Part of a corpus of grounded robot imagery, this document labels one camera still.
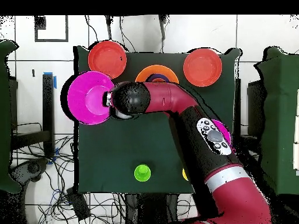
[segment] dark green tabletop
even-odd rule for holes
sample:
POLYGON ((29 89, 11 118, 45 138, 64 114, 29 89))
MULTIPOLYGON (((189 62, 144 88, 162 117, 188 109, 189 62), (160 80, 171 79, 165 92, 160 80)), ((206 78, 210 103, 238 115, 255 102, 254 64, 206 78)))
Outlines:
POLYGON ((284 54, 277 47, 267 48, 264 54, 264 60, 255 65, 267 91, 261 167, 277 195, 299 195, 299 176, 293 169, 299 55, 284 54))
MULTIPOLYGON (((88 50, 77 47, 79 72, 89 71, 88 50)), ((232 131, 234 112, 234 64, 239 49, 220 55, 222 74, 209 87, 195 87, 183 73, 188 54, 127 53, 124 72, 114 83, 135 81, 142 69, 159 64, 174 71, 180 85, 199 103, 203 100, 232 131)), ((213 112, 204 106, 211 118, 213 112)), ((134 120, 110 118, 101 125, 79 126, 79 192, 102 193, 192 193, 193 188, 182 176, 182 162, 177 153, 168 118, 164 113, 144 114, 134 120), (145 163, 151 178, 139 182, 134 170, 145 163)))

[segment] floor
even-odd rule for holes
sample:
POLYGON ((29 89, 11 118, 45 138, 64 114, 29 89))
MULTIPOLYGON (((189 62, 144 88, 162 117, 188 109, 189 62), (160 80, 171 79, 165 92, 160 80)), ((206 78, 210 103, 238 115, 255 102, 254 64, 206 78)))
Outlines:
MULTIPOLYGON (((55 139, 56 148, 64 140, 72 138, 74 124, 63 113, 60 106, 60 90, 64 82, 73 75, 72 46, 88 47, 98 39, 108 39, 106 20, 104 16, 68 16, 68 42, 35 42, 33 16, 0 17, 0 39, 15 41, 19 48, 9 54, 8 67, 10 74, 19 82, 18 88, 18 123, 42 124, 42 74, 52 72, 57 78, 57 88, 54 89, 55 139)), ((123 43, 120 32, 120 19, 114 17, 112 23, 112 39, 123 43)), ((39 39, 65 39, 65 16, 46 16, 46 29, 38 31, 39 39)), ((238 47, 243 54, 240 57, 239 77, 241 78, 241 121, 242 133, 246 134, 248 123, 247 94, 249 82, 259 80, 259 74, 253 65, 262 60, 263 50, 268 46, 279 46, 287 53, 299 50, 298 16, 290 15, 170 15, 165 29, 165 53, 185 53, 193 48, 211 47, 221 53, 229 48, 238 47)), ((161 50, 161 31, 158 15, 126 16, 121 19, 123 33, 132 42, 136 51, 161 50)), ((125 39, 126 47, 133 51, 131 44, 125 39)), ((38 125, 19 126, 18 132, 39 130, 38 125)), ((71 156, 71 148, 64 145, 60 154, 71 156)), ((13 165, 22 163, 28 158, 24 154, 27 149, 14 153, 13 165)), ((64 162, 57 159, 61 166, 64 162)), ((71 187, 74 182, 74 164, 64 163, 68 171, 64 171, 65 187, 71 187)), ((53 164, 47 165, 47 173, 40 181, 30 183, 26 193, 26 214, 29 224, 38 224, 42 210, 46 210, 55 201, 53 189, 61 188, 57 171, 53 164)), ((105 219, 112 223, 109 216, 117 212, 112 204, 111 194, 87 194, 86 199, 93 216, 86 222, 77 219, 69 220, 69 224, 104 224, 95 216, 107 215, 105 219)), ((178 214, 180 218, 196 215, 196 207, 189 194, 179 198, 178 214)), ((114 224, 120 223, 120 217, 113 218, 114 224)), ((53 224, 66 224, 66 221, 56 221, 53 224)))

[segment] purple bowl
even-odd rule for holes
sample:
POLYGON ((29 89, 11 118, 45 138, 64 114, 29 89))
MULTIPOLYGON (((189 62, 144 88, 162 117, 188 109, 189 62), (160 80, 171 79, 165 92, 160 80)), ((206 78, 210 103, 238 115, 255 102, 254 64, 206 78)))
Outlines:
POLYGON ((95 125, 109 118, 109 107, 103 105, 104 92, 114 87, 103 73, 88 71, 80 74, 68 90, 68 107, 82 124, 95 125))

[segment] green cloth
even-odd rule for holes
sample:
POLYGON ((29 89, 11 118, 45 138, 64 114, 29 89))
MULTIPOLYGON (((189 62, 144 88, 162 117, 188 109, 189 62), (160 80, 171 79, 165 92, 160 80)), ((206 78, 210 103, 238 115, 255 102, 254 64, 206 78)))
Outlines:
POLYGON ((299 177, 293 169, 299 56, 283 54, 276 47, 269 48, 266 55, 256 65, 267 91, 261 166, 277 195, 299 194, 299 177))
POLYGON ((17 48, 12 41, 0 41, 0 190, 8 193, 19 193, 22 189, 8 174, 11 161, 11 97, 6 61, 8 54, 17 48))
MULTIPOLYGON (((88 51, 78 48, 79 72, 88 71, 88 51)), ((188 54, 127 53, 124 72, 114 83, 135 81, 145 67, 159 64, 174 71, 179 84, 203 100, 217 113, 232 131, 234 112, 234 65, 239 49, 220 55, 222 74, 209 87, 196 87, 183 73, 183 63, 188 54)), ((208 107, 205 111, 216 118, 208 107)), ((135 120, 110 118, 101 125, 79 126, 79 192, 102 193, 192 193, 193 188, 182 175, 182 162, 177 153, 164 113, 144 114, 135 120), (139 182, 134 170, 139 164, 151 169, 151 178, 139 182)))

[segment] tile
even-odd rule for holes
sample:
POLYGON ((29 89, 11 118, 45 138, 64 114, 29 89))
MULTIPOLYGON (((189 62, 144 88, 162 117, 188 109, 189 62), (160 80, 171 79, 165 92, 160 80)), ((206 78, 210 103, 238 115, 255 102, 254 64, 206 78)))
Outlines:
POLYGON ((180 194, 179 199, 178 199, 178 205, 195 205, 194 199, 192 197, 192 194, 180 194))
POLYGON ((260 80, 258 71, 253 66, 253 62, 239 63, 239 78, 241 80, 241 134, 247 134, 248 125, 248 95, 247 88, 249 82, 260 80))
MULTIPOLYGON (((45 212, 48 206, 41 205, 41 209, 45 212)), ((37 205, 25 205, 25 213, 28 224, 39 224, 43 213, 39 210, 37 205)))
POLYGON ((178 220, 198 216, 196 206, 191 206, 190 209, 188 206, 178 206, 177 213, 178 213, 178 220))
MULTIPOLYGON (((0 16, 0 40, 15 40, 14 16, 0 16)), ((8 55, 8 60, 15 60, 15 52, 8 55)))
MULTIPOLYGON (((158 15, 125 16, 121 28, 132 42, 136 51, 160 52, 162 34, 158 15)), ((90 25, 98 34, 99 41, 108 39, 104 16, 90 16, 90 25)), ((165 29, 165 53, 182 53, 199 47, 212 47, 222 53, 235 47, 236 15, 170 15, 165 29)), ((119 17, 111 24, 112 39, 123 43, 119 26, 119 17)), ((95 34, 90 28, 90 43, 95 34)), ((125 46, 134 51, 124 37, 125 46)))
MULTIPOLYGON (((55 140, 61 139, 65 137, 64 135, 55 135, 55 140)), ((62 145, 62 141, 57 142, 56 148, 60 148, 62 145)), ((25 198, 25 203, 26 204, 53 204, 55 203, 56 199, 59 196, 59 193, 56 193, 53 191, 55 190, 62 190, 62 178, 58 175, 57 170, 60 172, 64 179, 64 185, 65 189, 64 191, 74 185, 74 164, 72 161, 69 161, 68 158, 72 158, 72 153, 71 149, 69 147, 69 144, 72 142, 70 139, 69 142, 67 142, 66 145, 64 145, 59 152, 59 157, 57 158, 56 165, 55 164, 48 164, 46 168, 46 172, 51 178, 51 181, 48 177, 48 175, 43 173, 41 175, 41 179, 36 182, 30 182, 28 185, 28 188, 26 190, 26 198, 25 198)), ((20 149, 24 151, 25 153, 29 153, 28 148, 22 148, 20 149)), ((38 149, 38 148, 32 148, 31 149, 34 154, 40 153, 43 155, 43 151, 38 149)), ((33 155, 24 155, 19 153, 19 162, 25 161, 25 159, 28 158, 34 158, 33 155)), ((86 195, 86 200, 87 203, 89 203, 89 195, 86 195)))
MULTIPOLYGON (((62 21, 61 17, 57 17, 57 20, 46 18, 46 25, 49 25, 49 30, 46 26, 45 31, 39 32, 44 32, 42 35, 47 38, 57 39, 65 31, 65 20, 62 21)), ((88 46, 88 26, 84 16, 69 15, 68 42, 35 42, 34 17, 17 16, 16 42, 19 45, 16 52, 18 60, 72 60, 73 46, 88 46)))
POLYGON ((299 18, 290 15, 238 15, 241 61, 261 61, 264 49, 279 46, 286 53, 299 49, 299 18))
POLYGON ((8 70, 9 70, 9 75, 10 76, 16 76, 16 62, 15 61, 8 61, 6 63, 6 65, 8 66, 8 70))
POLYGON ((55 217, 54 219, 51 216, 51 210, 49 206, 40 205, 40 208, 38 205, 25 205, 25 211, 26 211, 26 218, 28 224, 89 224, 89 218, 84 220, 81 220, 78 223, 78 218, 75 216, 74 211, 72 210, 72 207, 64 207, 62 210, 62 213, 66 218, 74 217, 74 219, 69 219, 67 221, 65 220, 58 220, 58 219, 64 219, 63 216, 59 213, 58 210, 55 210, 55 217))
MULTIPOLYGON (((18 123, 38 122, 43 124, 43 74, 52 72, 56 76, 57 88, 54 89, 55 133, 74 133, 74 122, 63 112, 60 93, 65 81, 74 74, 73 62, 56 61, 17 61, 18 86, 18 123)), ((30 131, 34 126, 27 126, 30 131)))
MULTIPOLYGON (((124 206, 122 213, 125 218, 126 209, 124 206)), ((91 206, 91 214, 91 224, 124 224, 123 218, 120 222, 120 213, 115 206, 91 206)))

